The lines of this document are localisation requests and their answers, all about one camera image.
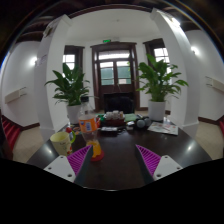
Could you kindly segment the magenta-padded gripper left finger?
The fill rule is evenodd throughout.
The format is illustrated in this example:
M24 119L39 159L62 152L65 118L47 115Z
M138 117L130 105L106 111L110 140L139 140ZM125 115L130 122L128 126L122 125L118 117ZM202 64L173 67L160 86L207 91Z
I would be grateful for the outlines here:
M59 155L44 170L77 185L82 185L92 155L93 146L85 146L69 156Z

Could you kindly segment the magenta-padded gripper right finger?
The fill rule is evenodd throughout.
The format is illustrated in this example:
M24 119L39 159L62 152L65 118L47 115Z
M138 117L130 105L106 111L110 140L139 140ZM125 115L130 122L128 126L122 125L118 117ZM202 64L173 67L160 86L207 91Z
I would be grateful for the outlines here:
M182 169L170 156L159 156L143 146L137 145L135 153L145 184L160 180Z

